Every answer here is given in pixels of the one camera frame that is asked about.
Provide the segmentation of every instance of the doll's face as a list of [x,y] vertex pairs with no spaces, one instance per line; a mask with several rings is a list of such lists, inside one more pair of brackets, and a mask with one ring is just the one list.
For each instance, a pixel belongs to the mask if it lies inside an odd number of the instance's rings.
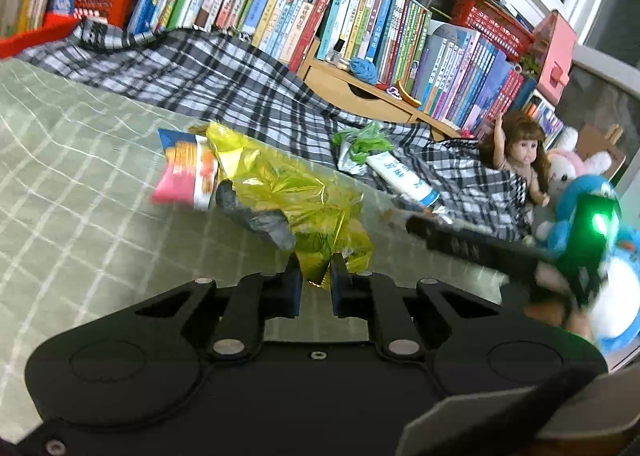
[[536,160],[538,141],[519,141],[511,146],[511,158],[516,162],[530,164]]

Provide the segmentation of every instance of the wooden drawer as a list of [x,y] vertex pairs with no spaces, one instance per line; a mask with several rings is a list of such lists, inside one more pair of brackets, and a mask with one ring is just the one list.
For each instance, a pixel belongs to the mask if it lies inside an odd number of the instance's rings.
[[407,123],[410,119],[412,120],[411,114],[382,99],[359,97],[351,91],[349,83],[320,68],[313,66],[309,68],[305,83],[323,99],[346,112],[387,122]]

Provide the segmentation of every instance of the black and white plaid cloth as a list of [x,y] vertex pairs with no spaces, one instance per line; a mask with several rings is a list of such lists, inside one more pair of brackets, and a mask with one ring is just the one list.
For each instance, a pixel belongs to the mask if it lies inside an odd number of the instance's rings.
[[[96,88],[230,128],[303,159],[336,167],[330,138],[370,121],[316,95],[284,65],[249,43],[178,29],[132,35],[84,20],[65,40],[25,50],[20,59]],[[425,124],[385,123],[401,162],[440,192],[460,219],[505,240],[525,232],[524,179],[487,169],[475,141],[435,143]],[[364,182],[391,192],[375,174]]]

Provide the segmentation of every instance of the crumpled yellow packaging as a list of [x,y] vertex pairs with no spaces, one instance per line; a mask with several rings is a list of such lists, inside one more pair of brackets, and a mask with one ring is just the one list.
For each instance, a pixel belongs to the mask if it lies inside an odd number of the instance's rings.
[[358,217],[363,194],[336,179],[322,179],[299,159],[219,123],[207,138],[238,200],[253,210],[280,210],[296,237],[303,275],[329,287],[327,268],[342,253],[350,272],[365,270],[372,245]]

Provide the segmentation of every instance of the doll's hair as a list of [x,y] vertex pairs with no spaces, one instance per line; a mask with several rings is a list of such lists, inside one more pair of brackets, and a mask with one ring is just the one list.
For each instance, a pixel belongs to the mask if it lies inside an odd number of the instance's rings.
[[[540,191],[547,192],[549,189],[548,176],[550,163],[546,158],[545,148],[545,132],[538,124],[527,114],[514,111],[507,113],[502,120],[502,129],[504,131],[504,154],[508,155],[514,144],[520,141],[538,141],[536,151],[536,160],[533,161],[531,167],[538,175],[538,184]],[[494,166],[494,134],[491,133],[484,137],[479,144],[480,158],[486,165]]]

